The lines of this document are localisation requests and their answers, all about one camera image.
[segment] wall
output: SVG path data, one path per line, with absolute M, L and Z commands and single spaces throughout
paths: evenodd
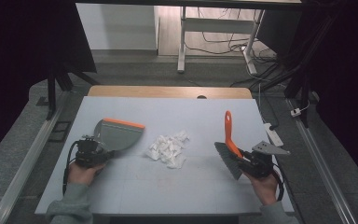
M 91 49 L 157 49 L 156 7 L 76 6 Z

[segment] gray sleeve cuff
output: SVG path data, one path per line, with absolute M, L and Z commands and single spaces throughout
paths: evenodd
M 282 202 L 261 206 L 260 210 L 266 223 L 298 223 L 295 217 L 289 217 L 284 213 Z

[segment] gray sleeve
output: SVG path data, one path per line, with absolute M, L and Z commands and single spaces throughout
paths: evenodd
M 268 224 L 298 224 L 295 217 L 289 217 L 284 213 L 282 202 L 276 202 L 272 205 L 261 206 L 261 215 L 265 223 Z
M 48 206 L 47 220 L 54 224 L 92 223 L 88 189 L 86 185 L 68 184 L 62 200 L 54 201 Z

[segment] crumpled paper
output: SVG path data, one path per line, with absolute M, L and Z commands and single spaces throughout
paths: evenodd
M 186 160 L 182 154 L 186 139 L 189 139 L 186 131 L 171 136 L 160 135 L 146 151 L 146 155 L 154 161 L 161 159 L 168 168 L 180 169 Z

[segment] metal rail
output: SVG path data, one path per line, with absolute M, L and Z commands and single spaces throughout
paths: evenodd
M 293 105 L 290 100 L 286 99 L 286 103 L 290 109 L 293 109 Z M 324 156 L 321 153 L 318 145 L 316 144 L 310 129 L 305 128 L 303 122 L 296 118 L 296 125 L 299 129 L 301 136 L 303 137 L 307 148 L 312 156 L 313 162 L 321 175 L 322 181 L 327 188 L 328 193 L 330 194 L 334 205 L 338 211 L 339 216 L 341 217 L 342 223 L 345 224 L 356 224 L 356 219 L 350 209 L 344 194 L 339 188 L 335 178 L 330 172 L 327 163 L 324 160 Z
M 66 100 L 68 99 L 68 95 L 68 91 L 64 91 L 62 93 L 57 103 L 56 113 L 54 113 L 53 117 L 50 120 L 46 120 L 43 123 L 42 128 L 40 129 L 27 155 L 22 161 L 19 170 L 13 177 L 10 185 L 7 188 L 7 191 L 5 192 L 5 195 L 2 197 L 2 200 L 0 202 L 0 223 L 5 223 L 7 221 L 7 218 L 10 215 L 17 199 L 19 198 L 19 195 L 30 173 L 32 172 L 43 147 L 48 141 L 49 134 L 51 133 L 55 123 L 57 122 L 58 117 L 63 111 Z

